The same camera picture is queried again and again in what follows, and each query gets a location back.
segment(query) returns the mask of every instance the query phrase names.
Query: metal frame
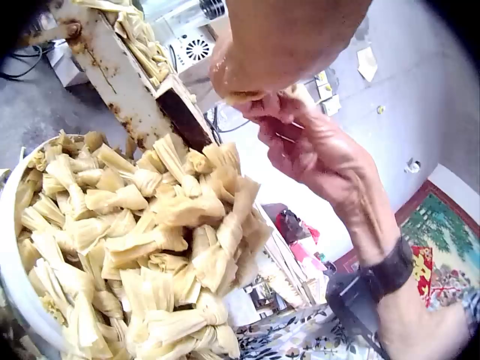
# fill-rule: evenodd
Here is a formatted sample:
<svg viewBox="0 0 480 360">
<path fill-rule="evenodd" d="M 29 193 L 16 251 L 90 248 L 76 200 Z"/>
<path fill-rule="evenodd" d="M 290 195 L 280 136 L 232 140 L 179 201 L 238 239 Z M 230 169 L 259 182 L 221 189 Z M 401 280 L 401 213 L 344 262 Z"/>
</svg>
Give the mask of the metal frame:
<svg viewBox="0 0 480 360">
<path fill-rule="evenodd" d="M 110 16 L 54 0 L 49 5 L 58 25 L 79 23 L 81 31 L 67 39 L 72 53 L 110 111 L 141 150 L 175 132 L 187 146 L 201 151 L 213 141 L 200 109 L 177 74 L 154 88 L 142 67 L 115 33 Z"/>
</svg>

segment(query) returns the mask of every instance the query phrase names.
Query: electric fan vent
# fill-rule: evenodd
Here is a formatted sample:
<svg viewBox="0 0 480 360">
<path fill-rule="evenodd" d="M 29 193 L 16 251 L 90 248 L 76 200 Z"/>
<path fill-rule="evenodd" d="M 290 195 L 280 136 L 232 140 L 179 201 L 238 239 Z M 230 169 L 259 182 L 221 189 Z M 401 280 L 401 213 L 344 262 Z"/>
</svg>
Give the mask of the electric fan vent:
<svg viewBox="0 0 480 360">
<path fill-rule="evenodd" d="M 200 61 L 210 54 L 210 45 L 205 40 L 192 40 L 185 47 L 185 52 L 193 61 Z"/>
</svg>

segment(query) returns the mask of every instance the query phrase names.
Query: paper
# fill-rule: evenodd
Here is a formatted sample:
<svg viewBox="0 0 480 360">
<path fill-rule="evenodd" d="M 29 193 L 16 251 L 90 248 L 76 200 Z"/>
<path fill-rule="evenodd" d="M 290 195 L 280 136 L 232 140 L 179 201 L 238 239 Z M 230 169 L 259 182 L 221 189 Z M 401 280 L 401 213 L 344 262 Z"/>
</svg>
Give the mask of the paper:
<svg viewBox="0 0 480 360">
<path fill-rule="evenodd" d="M 377 61 L 375 60 L 375 56 L 373 56 L 372 53 L 372 48 L 368 47 L 366 49 L 357 51 L 357 57 L 359 59 L 359 73 L 369 83 L 372 82 L 372 79 L 378 69 Z"/>
<path fill-rule="evenodd" d="M 324 109 L 324 113 L 328 116 L 338 113 L 338 110 L 340 110 L 342 107 L 340 105 L 340 96 L 338 94 L 333 95 L 331 99 L 328 99 L 322 103 L 322 107 Z"/>
</svg>

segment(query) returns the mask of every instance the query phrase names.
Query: black cable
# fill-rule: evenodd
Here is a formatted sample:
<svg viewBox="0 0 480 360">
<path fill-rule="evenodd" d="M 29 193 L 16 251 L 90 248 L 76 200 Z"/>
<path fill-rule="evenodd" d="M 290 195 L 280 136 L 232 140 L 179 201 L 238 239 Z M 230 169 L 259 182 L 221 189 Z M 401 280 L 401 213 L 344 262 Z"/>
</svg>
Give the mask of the black cable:
<svg viewBox="0 0 480 360">
<path fill-rule="evenodd" d="M 218 129 L 216 128 L 216 119 L 217 119 L 217 112 L 218 112 L 218 109 L 217 107 L 215 106 L 214 110 L 213 110 L 213 123 L 209 120 L 208 118 L 208 115 L 207 113 L 204 114 L 204 118 L 205 118 L 205 121 L 207 122 L 208 126 L 210 126 L 210 130 L 212 131 L 212 135 L 213 135 L 213 139 L 215 140 L 215 142 L 217 143 L 217 145 L 220 145 L 223 143 L 222 141 L 222 137 L 220 136 L 220 133 L 218 132 Z"/>
<path fill-rule="evenodd" d="M 30 68 L 28 68 L 23 73 L 16 74 L 16 75 L 0 72 L 0 78 L 7 79 L 7 80 L 16 80 L 18 78 L 21 78 L 24 75 L 27 75 L 29 72 L 31 72 L 34 69 L 34 67 L 38 65 L 43 55 L 51 52 L 55 48 L 55 43 L 48 42 L 45 48 L 42 48 L 39 45 L 33 45 L 32 48 L 36 50 L 36 54 L 19 54 L 18 52 L 12 52 L 9 54 L 10 57 L 21 60 L 21 61 L 24 61 L 22 60 L 23 58 L 36 58 L 35 63 L 32 66 L 30 66 Z"/>
<path fill-rule="evenodd" d="M 178 72 L 177 57 L 175 56 L 175 50 L 171 44 L 168 46 L 168 50 L 170 52 L 170 57 L 172 58 L 172 61 L 173 61 L 173 68 L 175 69 L 176 72 Z"/>
<path fill-rule="evenodd" d="M 63 40 L 59 43 L 49 42 L 48 45 L 44 49 L 42 49 L 42 55 L 45 55 L 51 52 L 55 48 L 55 46 L 64 44 L 66 42 L 67 42 L 66 40 Z M 37 54 L 19 54 L 17 52 L 13 52 L 10 55 L 15 58 L 35 58 L 36 56 L 38 56 L 38 53 Z"/>
<path fill-rule="evenodd" d="M 238 130 L 238 129 L 240 129 L 242 126 L 247 125 L 249 122 L 250 122 L 250 120 L 247 120 L 247 121 L 245 121 L 243 124 L 241 124 L 241 125 L 233 128 L 233 129 L 228 129 L 228 130 L 222 130 L 222 129 L 220 129 L 220 128 L 218 127 L 218 125 L 216 126 L 216 128 L 217 128 L 217 131 L 218 131 L 220 134 L 225 134 L 226 132 L 232 132 L 232 131 Z"/>
<path fill-rule="evenodd" d="M 44 54 L 42 48 L 38 45 L 33 45 L 32 46 L 34 49 L 37 50 L 37 53 L 33 56 L 36 56 L 37 59 L 35 61 L 35 64 L 33 64 L 29 69 L 27 69 L 26 71 L 20 73 L 20 74 L 16 74 L 16 75 L 11 75 L 11 74 L 7 74 L 5 72 L 0 72 L 0 77 L 3 78 L 3 79 L 7 79 L 7 80 L 15 80 L 15 79 L 18 79 L 24 75 L 27 75 L 29 72 L 31 72 L 33 70 L 34 67 L 36 67 L 38 65 L 38 63 L 40 62 L 40 60 L 42 60 L 42 55 Z"/>
</svg>

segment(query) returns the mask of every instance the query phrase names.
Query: wrist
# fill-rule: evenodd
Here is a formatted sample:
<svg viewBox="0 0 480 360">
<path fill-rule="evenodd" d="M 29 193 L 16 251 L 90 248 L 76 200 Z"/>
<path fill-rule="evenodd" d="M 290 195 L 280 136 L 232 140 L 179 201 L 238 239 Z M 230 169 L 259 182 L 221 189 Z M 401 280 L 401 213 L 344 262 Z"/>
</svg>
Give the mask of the wrist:
<svg viewBox="0 0 480 360">
<path fill-rule="evenodd" d="M 400 237 L 400 229 L 388 197 L 381 184 L 373 187 L 374 192 L 363 192 L 358 196 L 354 211 L 339 216 L 347 227 L 363 266 L 380 263 L 394 248 Z"/>
</svg>

